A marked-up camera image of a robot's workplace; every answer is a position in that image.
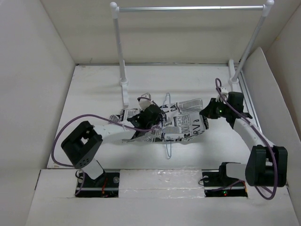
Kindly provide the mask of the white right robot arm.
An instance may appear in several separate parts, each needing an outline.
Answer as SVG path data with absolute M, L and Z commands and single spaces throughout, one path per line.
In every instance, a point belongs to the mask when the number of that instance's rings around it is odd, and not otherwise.
M 243 112 L 244 95 L 230 92 L 227 103 L 211 98 L 200 115 L 208 119 L 225 118 L 231 128 L 237 132 L 250 150 L 246 165 L 229 163 L 228 169 L 217 174 L 220 184 L 227 186 L 234 178 L 245 180 L 251 186 L 286 185 L 288 152 L 282 146 L 269 141 L 251 122 L 252 116 Z

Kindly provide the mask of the light blue wire hanger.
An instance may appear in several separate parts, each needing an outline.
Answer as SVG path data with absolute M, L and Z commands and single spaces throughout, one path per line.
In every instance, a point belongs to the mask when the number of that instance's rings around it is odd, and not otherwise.
M 171 96 L 170 96 L 169 92 L 167 92 L 165 95 L 165 100 L 163 101 L 162 106 L 160 107 L 161 110 L 163 110 L 163 106 L 165 105 L 167 100 L 169 100 L 169 103 L 171 103 Z M 167 155 L 167 159 L 169 160 L 172 157 L 172 142 L 167 141 L 167 140 L 170 140 L 169 131 L 167 132 L 167 135 L 166 135 L 166 128 L 163 127 L 163 123 L 161 123 L 161 124 L 162 124 L 162 132 L 163 132 L 163 141 L 166 146 L 166 155 Z

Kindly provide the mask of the newspaper print trousers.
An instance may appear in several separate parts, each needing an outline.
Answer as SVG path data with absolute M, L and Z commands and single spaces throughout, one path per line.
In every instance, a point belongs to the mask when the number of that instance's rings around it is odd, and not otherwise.
M 169 131 L 171 142 L 186 142 L 209 129 L 206 117 L 199 114 L 203 109 L 201 98 L 165 104 L 163 106 L 163 127 L 166 128 L 166 135 Z M 163 142 L 162 124 L 153 131 L 145 133 L 143 136 L 128 139 L 128 142 Z

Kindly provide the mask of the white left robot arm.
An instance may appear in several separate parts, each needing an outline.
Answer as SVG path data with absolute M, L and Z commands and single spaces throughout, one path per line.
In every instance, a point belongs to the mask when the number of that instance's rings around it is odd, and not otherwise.
M 162 121 L 163 113 L 157 105 L 150 105 L 139 114 L 122 122 L 93 126 L 88 121 L 81 122 L 61 143 L 61 148 L 75 169 L 83 171 L 83 180 L 93 186 L 105 182 L 106 172 L 94 159 L 101 144 L 119 140 L 131 140 L 154 130 Z

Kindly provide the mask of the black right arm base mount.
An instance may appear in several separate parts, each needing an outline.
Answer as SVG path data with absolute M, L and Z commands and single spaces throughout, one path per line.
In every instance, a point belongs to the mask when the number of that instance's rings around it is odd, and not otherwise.
M 202 178 L 198 184 L 203 187 L 206 198 L 248 197 L 246 184 L 238 178 L 228 177 L 226 166 L 222 162 L 218 169 L 202 169 Z

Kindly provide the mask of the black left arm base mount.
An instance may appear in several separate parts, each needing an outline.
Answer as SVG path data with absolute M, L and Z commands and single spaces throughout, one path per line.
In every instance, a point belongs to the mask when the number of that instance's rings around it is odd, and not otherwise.
M 105 171 L 97 179 L 91 179 L 87 173 L 77 170 L 75 197 L 78 198 L 118 198 L 120 171 Z

